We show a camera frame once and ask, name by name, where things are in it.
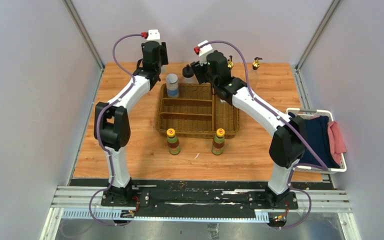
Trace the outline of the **silver-lid pepper jar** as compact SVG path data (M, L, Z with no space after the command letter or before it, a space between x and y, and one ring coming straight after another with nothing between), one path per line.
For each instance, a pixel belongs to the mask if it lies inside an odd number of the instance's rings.
M170 73L166 76L166 91L169 98L179 97L179 78L176 74Z

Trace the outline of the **woven wicker divided basket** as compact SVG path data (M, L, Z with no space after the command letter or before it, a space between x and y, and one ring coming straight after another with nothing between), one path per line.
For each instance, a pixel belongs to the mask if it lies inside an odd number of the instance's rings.
M154 128L166 135L172 128L185 138L211 139L217 129L225 130L225 138L234 138L240 130L240 110L221 102L210 84L181 83L177 98L168 97L164 83L159 90Z

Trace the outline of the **green sauce bottle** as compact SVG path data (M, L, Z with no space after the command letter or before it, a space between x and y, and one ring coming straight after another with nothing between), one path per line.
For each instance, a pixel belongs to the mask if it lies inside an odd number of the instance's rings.
M180 148L180 142L176 135L175 130L173 128L169 128L166 131L166 135L167 135L167 146L168 146L169 153L172 155L179 154L181 151L181 148Z
M221 155L224 151L225 146L225 130L223 128L218 128L216 130L215 136L212 141L211 152L214 155Z

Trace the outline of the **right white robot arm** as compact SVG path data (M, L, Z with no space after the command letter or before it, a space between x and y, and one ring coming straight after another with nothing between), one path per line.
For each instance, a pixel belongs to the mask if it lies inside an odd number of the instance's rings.
M259 123L272 137L269 155L274 162L265 188L266 204L278 209L289 194L293 166L306 151L307 127L302 117L291 117L263 100L249 85L231 74L228 59L217 50L194 49L199 60L191 68L199 84L209 83L221 101L243 111Z

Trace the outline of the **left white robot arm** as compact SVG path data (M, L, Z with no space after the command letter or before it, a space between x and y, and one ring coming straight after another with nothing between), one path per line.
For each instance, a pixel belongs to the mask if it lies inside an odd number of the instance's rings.
M142 59L128 84L114 98L98 102L95 107L94 136L105 153L110 173L103 196L122 207L133 201L126 157L131 136L129 112L161 80L162 68L169 63L165 42L146 41L141 44L141 50Z

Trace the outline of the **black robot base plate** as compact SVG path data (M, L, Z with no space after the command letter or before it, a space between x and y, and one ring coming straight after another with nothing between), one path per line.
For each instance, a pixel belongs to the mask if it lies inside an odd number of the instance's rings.
M140 217L250 219L256 210L285 214L298 209L294 192L268 196L266 181L133 179L127 197L114 187L101 205L132 207Z

